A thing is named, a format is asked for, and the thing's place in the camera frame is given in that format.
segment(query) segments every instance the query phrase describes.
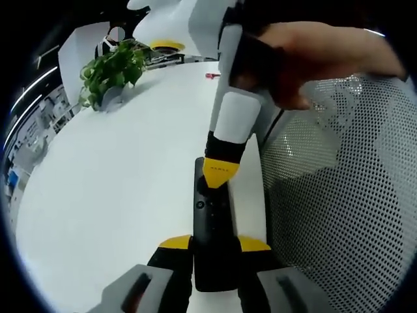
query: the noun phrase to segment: yellow object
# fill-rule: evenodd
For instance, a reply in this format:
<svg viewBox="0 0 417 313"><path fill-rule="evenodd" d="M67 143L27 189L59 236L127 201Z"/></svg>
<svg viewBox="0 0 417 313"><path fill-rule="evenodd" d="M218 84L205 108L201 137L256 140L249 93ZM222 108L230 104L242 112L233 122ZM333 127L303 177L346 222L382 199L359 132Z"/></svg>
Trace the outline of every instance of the yellow object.
<svg viewBox="0 0 417 313"><path fill-rule="evenodd" d="M238 236L243 252L271 250L266 243L246 236Z"/></svg>
<svg viewBox="0 0 417 313"><path fill-rule="evenodd" d="M203 174L209 188L219 188L239 169L238 163L204 158Z"/></svg>
<svg viewBox="0 0 417 313"><path fill-rule="evenodd" d="M159 245L160 248L188 249L191 235L169 238Z"/></svg>
<svg viewBox="0 0 417 313"><path fill-rule="evenodd" d="M173 48L178 51L185 49L185 46L183 44L171 40L156 40L154 42L151 42L151 45L149 47L151 47L152 50L161 47Z"/></svg>

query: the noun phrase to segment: red object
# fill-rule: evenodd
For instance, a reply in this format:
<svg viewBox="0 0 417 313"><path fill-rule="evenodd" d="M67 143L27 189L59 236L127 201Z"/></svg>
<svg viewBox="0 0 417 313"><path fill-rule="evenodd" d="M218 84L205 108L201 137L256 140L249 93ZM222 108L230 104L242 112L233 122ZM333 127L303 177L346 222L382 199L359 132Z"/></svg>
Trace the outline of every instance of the red object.
<svg viewBox="0 0 417 313"><path fill-rule="evenodd" d="M220 74L214 74L214 73L206 73L206 78L214 79L215 77L220 76Z"/></svg>

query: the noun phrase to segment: human hand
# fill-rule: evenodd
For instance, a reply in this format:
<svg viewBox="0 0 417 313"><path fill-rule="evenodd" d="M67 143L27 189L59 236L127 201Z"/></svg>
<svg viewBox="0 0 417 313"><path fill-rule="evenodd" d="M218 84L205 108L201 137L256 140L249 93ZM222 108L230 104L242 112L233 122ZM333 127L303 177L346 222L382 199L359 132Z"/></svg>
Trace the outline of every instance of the human hand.
<svg viewBox="0 0 417 313"><path fill-rule="evenodd" d="M311 80L344 78L358 72L405 78L404 68L385 39L364 29L318 22L276 23L258 39L285 52L278 85L269 91L286 110L309 108L299 90ZM243 75L236 86L251 89L256 83L256 78Z"/></svg>

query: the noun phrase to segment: white desk surface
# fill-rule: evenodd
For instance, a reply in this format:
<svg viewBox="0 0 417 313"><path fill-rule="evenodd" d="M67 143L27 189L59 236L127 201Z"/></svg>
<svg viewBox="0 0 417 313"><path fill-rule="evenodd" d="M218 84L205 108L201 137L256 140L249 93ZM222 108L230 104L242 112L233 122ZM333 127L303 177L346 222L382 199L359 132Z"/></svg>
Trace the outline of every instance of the white desk surface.
<svg viewBox="0 0 417 313"><path fill-rule="evenodd" d="M116 112L86 109L51 142L20 204L22 260L57 312L84 313L102 290L146 264L170 237L192 233L194 160L204 153L217 63L144 73ZM231 181L239 234L266 240L256 139ZM188 312L241 312L237 292L198 293Z"/></svg>

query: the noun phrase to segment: green leaves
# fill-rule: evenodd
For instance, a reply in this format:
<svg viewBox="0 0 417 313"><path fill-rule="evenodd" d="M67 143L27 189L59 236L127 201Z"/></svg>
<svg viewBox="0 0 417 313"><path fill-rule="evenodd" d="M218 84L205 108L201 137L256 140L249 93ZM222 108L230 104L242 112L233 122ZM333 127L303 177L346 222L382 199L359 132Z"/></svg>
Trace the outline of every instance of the green leaves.
<svg viewBox="0 0 417 313"><path fill-rule="evenodd" d="M142 76L142 70L135 65L132 65L124 71L124 77L126 81L131 82L132 85L135 85L139 77Z"/></svg>
<svg viewBox="0 0 417 313"><path fill-rule="evenodd" d="M89 96L80 95L80 102L84 106L98 108L104 93L113 87L123 87L128 82L133 85L142 76L145 66L145 56L137 49L137 42L124 40L113 53L107 53L90 61L80 72L84 87Z"/></svg>

